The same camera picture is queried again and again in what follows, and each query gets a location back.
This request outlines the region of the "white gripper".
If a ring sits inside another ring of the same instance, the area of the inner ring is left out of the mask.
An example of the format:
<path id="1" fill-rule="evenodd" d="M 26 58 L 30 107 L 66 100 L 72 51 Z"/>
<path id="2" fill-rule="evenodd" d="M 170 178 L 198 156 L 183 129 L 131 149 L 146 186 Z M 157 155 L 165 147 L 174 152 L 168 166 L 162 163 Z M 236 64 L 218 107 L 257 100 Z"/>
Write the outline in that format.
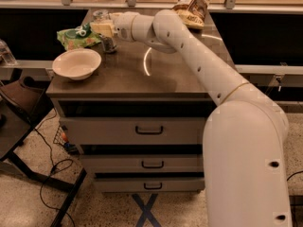
<path id="1" fill-rule="evenodd" d="M 101 34 L 105 37 L 113 38 L 115 35 L 115 28 L 119 39 L 133 42 L 132 26 L 134 18 L 138 15 L 137 12 L 112 12 L 109 14 L 110 19 L 114 24 L 109 21 L 105 22 L 91 22 L 90 27 L 94 33 Z"/>

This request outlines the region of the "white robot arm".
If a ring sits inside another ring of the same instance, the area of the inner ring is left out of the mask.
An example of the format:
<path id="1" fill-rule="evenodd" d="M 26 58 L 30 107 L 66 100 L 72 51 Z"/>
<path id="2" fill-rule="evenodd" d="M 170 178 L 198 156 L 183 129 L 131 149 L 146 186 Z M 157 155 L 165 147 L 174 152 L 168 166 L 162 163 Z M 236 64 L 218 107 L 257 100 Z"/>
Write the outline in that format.
<path id="1" fill-rule="evenodd" d="M 283 110 L 218 57 L 169 9 L 115 12 L 117 36 L 179 53 L 216 104 L 203 135 L 209 227 L 293 227 L 283 155 Z"/>

